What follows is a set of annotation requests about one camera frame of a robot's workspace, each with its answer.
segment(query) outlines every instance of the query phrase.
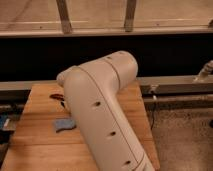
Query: cable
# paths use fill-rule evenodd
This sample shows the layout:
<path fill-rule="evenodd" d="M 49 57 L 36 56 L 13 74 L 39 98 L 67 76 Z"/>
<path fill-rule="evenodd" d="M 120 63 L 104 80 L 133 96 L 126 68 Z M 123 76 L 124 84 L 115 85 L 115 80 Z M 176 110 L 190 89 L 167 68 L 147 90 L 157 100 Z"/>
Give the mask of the cable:
<path fill-rule="evenodd" d="M 154 91 L 151 91 L 151 93 L 152 93 L 152 98 L 154 100 L 154 106 L 151 113 L 151 116 L 152 116 L 151 130 L 152 130 L 155 124 L 155 110 L 157 108 L 157 96 L 155 95 Z"/>

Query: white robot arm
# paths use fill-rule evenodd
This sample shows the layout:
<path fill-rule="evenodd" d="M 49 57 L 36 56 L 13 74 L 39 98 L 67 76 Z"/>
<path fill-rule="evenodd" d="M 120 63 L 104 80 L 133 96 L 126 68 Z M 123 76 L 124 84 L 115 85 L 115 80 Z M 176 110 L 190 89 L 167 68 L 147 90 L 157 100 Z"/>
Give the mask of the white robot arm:
<path fill-rule="evenodd" d="M 154 170 L 116 99 L 118 90 L 135 80 L 137 70 L 134 57 L 119 51 L 57 76 L 101 171 Z"/>

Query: wooden surface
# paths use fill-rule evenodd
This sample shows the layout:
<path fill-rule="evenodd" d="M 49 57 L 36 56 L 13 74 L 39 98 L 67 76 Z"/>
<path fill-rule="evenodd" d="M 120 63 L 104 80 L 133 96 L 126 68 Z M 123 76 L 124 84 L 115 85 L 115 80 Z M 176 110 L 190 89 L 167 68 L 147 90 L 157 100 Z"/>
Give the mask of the wooden surface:
<path fill-rule="evenodd" d="M 69 117 L 50 94 L 63 93 L 56 84 L 33 86 L 21 120 L 11 139 L 2 171 L 97 171 L 80 134 L 74 130 L 55 133 L 56 118 Z M 118 100 L 133 130 L 156 170 L 159 161 L 137 82 L 118 94 Z"/>

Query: screw hole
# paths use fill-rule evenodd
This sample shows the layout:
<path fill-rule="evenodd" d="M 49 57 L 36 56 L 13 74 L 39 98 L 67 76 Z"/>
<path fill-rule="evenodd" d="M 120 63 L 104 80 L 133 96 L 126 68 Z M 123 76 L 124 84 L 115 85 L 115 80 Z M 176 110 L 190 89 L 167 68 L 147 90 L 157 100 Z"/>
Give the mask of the screw hole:
<path fill-rule="evenodd" d="M 115 136 L 115 135 L 116 135 L 115 131 L 113 131 L 113 132 L 110 133 L 110 136 Z"/>
<path fill-rule="evenodd" d="M 95 102 L 92 106 L 98 107 L 98 106 L 100 106 L 100 105 L 101 105 L 101 102 Z"/>
<path fill-rule="evenodd" d="M 128 160 L 128 161 L 126 161 L 126 162 L 124 163 L 124 165 L 129 165 L 130 163 L 131 163 L 131 161 Z"/>

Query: blue object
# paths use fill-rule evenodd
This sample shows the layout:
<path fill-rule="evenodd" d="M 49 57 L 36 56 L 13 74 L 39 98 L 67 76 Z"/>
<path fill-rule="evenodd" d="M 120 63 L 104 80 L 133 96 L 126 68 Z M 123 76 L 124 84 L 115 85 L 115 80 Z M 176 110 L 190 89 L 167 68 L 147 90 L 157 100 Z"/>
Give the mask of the blue object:
<path fill-rule="evenodd" d="M 56 119 L 54 122 L 55 131 L 58 133 L 63 130 L 76 128 L 76 123 L 72 118 Z"/>

